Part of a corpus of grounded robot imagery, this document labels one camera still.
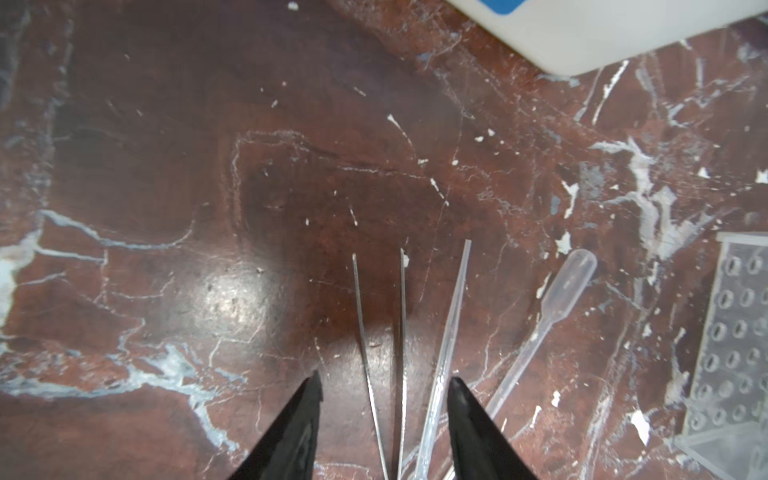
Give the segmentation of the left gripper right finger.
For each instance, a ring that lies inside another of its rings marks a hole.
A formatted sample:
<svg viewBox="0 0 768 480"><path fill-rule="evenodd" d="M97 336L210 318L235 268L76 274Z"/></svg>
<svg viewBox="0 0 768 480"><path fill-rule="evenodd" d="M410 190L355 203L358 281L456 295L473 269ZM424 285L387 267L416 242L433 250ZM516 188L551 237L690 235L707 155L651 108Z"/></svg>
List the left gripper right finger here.
<svg viewBox="0 0 768 480"><path fill-rule="evenodd" d="M449 381L447 412L456 479L537 479L458 376Z"/></svg>

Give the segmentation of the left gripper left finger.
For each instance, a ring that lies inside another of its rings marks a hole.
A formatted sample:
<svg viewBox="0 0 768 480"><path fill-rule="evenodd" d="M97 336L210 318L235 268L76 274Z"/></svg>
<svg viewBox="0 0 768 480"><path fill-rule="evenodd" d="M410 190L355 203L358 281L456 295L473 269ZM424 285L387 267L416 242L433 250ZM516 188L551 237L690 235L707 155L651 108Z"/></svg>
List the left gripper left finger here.
<svg viewBox="0 0 768 480"><path fill-rule="evenodd" d="M307 377L231 480L309 480L313 476L323 401L318 371Z"/></svg>

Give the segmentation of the clear test tube rack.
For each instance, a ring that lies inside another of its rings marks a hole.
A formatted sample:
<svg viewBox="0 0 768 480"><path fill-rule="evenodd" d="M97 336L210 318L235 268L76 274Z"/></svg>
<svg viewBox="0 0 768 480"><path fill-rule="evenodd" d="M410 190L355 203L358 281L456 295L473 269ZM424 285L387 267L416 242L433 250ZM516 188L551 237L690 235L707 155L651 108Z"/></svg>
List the clear test tube rack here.
<svg viewBox="0 0 768 480"><path fill-rule="evenodd" d="M767 236L721 245L682 432L675 444L720 479L767 476Z"/></svg>

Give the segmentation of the white plastic tub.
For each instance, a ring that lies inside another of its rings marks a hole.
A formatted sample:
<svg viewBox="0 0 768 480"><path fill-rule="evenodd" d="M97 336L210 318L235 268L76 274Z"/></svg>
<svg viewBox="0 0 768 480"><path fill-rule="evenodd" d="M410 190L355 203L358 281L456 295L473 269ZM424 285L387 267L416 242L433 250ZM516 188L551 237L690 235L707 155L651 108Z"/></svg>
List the white plastic tub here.
<svg viewBox="0 0 768 480"><path fill-rule="evenodd" d="M540 68L578 76L767 11L766 0L450 0Z"/></svg>

